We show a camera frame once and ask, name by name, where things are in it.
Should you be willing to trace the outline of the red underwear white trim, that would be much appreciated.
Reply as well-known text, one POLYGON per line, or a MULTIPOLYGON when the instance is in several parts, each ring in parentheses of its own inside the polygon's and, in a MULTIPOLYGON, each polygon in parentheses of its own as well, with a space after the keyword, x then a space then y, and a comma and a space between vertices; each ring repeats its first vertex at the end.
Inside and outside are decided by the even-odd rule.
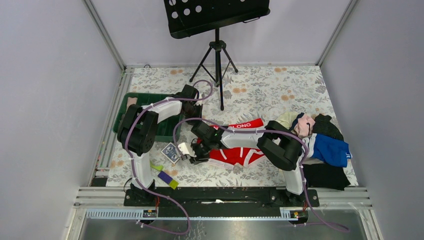
MULTIPOLYGON (((261 118, 229 125, 229 127, 237 129, 259 128, 263 126, 264 122, 261 118)), ((236 147, 230 149, 211 150, 208 161, 204 163, 232 170, 237 164, 243 167, 249 167, 250 165, 257 164, 265 159, 266 156, 259 149, 236 147)))

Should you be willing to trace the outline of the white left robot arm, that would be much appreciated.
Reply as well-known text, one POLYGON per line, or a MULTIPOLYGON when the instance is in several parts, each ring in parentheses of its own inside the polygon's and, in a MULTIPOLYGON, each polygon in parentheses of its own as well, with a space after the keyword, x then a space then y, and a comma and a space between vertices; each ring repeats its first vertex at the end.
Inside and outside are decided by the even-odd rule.
POLYGON ((177 124, 202 112, 202 106, 196 104, 198 97, 199 91, 187 84, 175 94, 130 92, 124 96, 113 132, 134 161, 131 188, 138 189, 135 197, 142 205, 155 200, 150 150, 156 142, 179 139, 181 128, 177 124))

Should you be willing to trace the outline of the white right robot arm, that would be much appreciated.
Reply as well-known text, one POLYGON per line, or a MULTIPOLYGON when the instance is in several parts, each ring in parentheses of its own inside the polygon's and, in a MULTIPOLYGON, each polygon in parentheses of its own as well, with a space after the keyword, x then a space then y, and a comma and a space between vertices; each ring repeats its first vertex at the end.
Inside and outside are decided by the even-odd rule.
POLYGON ((259 128, 235 128, 213 127, 199 120, 191 132, 200 140, 199 143, 191 143, 188 152, 184 154, 192 164, 208 161, 212 150, 257 149, 282 170, 287 201, 293 206, 299 206, 307 199, 300 167, 301 154, 305 151, 304 142, 277 121, 271 120, 259 128))

